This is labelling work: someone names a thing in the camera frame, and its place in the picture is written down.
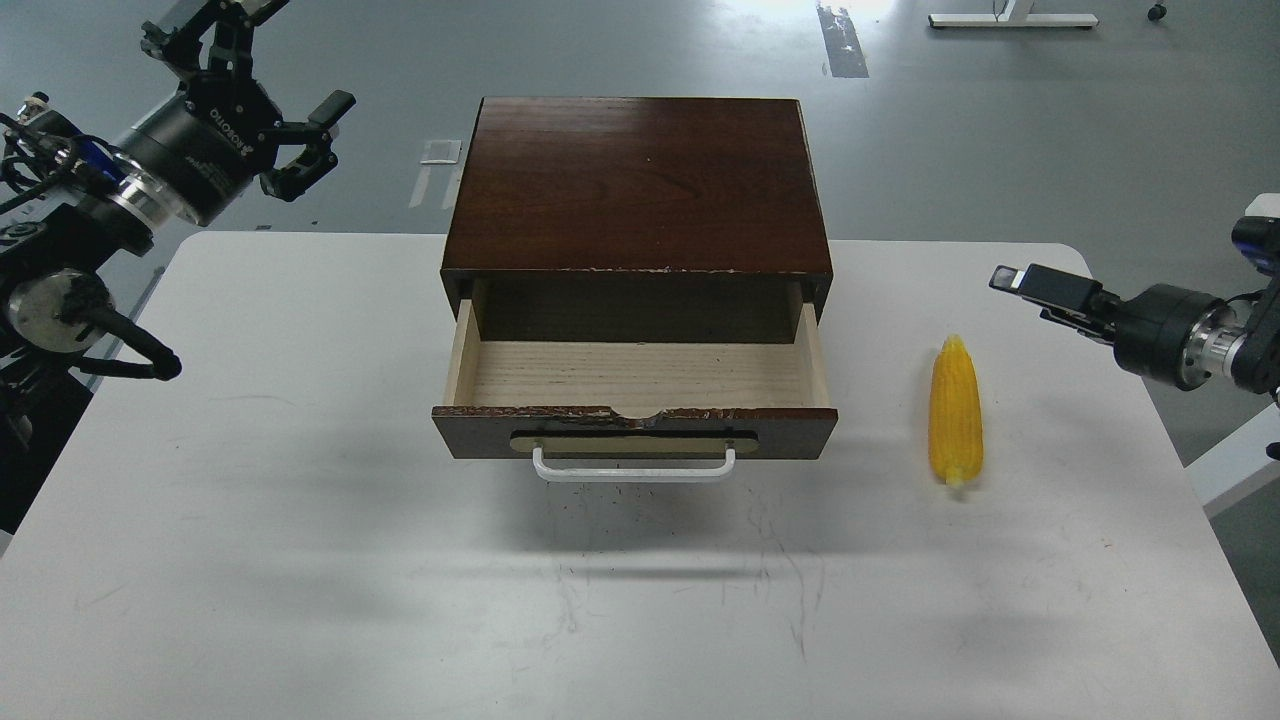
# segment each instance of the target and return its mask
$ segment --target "drawer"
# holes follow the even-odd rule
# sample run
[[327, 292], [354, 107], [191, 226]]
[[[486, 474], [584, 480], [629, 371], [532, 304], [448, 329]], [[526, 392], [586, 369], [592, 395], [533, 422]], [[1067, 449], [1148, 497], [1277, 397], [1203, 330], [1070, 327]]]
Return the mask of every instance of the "drawer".
[[797, 101], [486, 97], [433, 419], [454, 457], [818, 457], [832, 277]]
[[444, 402], [454, 457], [815, 459], [836, 424], [813, 304], [790, 342], [481, 340], [460, 304]]

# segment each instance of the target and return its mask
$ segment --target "wooden cabinet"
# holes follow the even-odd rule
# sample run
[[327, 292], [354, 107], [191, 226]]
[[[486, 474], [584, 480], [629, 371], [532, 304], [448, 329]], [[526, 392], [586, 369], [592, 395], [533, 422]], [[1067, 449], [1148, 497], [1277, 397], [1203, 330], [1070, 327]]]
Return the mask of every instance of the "wooden cabinet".
[[794, 100], [485, 99], [440, 275], [456, 457], [817, 457], [835, 427]]

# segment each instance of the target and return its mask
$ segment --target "white metal handle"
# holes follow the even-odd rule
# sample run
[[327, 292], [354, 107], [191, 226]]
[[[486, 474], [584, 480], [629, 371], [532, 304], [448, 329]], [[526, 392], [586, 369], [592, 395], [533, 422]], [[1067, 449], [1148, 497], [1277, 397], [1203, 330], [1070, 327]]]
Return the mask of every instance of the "white metal handle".
[[699, 483], [727, 478], [736, 460], [732, 443], [724, 443], [724, 464], [716, 468], [550, 468], [543, 462], [543, 445], [534, 446], [534, 470], [549, 482]]

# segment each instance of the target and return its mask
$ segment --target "white table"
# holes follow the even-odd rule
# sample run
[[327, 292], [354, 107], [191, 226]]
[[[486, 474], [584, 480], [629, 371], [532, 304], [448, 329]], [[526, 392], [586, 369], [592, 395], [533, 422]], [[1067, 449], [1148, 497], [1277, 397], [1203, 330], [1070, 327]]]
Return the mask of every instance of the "white table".
[[[836, 242], [819, 461], [549, 486], [430, 421], [438, 236], [202, 233], [0, 559], [4, 717], [1265, 717], [1280, 673], [1142, 383], [987, 290], [1053, 245]], [[929, 477], [964, 336], [982, 483]]]

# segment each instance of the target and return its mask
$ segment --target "corn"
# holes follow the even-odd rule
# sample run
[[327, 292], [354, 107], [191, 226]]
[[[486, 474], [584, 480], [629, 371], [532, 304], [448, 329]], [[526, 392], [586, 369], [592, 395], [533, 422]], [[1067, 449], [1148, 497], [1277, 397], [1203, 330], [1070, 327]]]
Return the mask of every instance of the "corn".
[[951, 336], [933, 361], [929, 392], [929, 465], [948, 486], [982, 470], [982, 406], [978, 377], [960, 336]]

